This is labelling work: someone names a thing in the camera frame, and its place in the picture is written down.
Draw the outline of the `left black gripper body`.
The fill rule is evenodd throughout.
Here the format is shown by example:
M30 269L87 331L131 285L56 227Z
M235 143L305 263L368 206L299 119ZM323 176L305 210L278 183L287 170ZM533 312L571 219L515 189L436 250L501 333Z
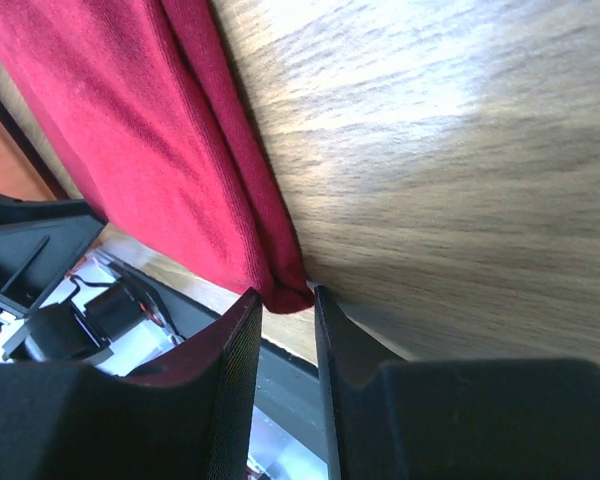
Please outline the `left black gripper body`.
M105 226L83 200L0 194L0 310L24 317L39 308Z

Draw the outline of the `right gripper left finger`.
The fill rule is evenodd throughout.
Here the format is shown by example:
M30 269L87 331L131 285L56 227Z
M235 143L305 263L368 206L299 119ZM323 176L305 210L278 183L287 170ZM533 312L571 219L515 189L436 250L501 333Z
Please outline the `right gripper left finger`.
M124 377L83 362L0 364L0 479L243 479L262 301Z

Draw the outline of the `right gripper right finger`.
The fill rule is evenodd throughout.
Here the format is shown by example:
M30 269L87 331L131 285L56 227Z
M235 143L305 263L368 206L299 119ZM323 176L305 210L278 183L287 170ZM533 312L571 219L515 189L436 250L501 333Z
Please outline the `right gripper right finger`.
M409 362L316 287L333 479L600 479L600 366Z

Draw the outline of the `red t shirt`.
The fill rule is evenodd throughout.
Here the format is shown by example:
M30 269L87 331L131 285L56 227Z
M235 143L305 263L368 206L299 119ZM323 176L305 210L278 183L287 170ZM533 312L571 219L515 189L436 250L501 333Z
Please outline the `red t shirt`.
M0 62L88 203L277 314L313 295L205 1L0 1Z

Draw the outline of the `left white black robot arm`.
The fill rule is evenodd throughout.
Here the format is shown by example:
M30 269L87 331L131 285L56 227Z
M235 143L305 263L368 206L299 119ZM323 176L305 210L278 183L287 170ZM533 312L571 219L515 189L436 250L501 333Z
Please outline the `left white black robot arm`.
M173 345L183 342L147 281L119 267L105 282L74 273L104 226L83 200L0 194L0 329L5 313L24 322L4 347L6 359L91 360L144 320Z

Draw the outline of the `orange plastic basket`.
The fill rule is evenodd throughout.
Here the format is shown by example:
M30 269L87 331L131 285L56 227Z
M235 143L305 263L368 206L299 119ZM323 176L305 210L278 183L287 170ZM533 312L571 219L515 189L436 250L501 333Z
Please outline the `orange plastic basket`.
M56 196L0 124L0 194L46 201Z

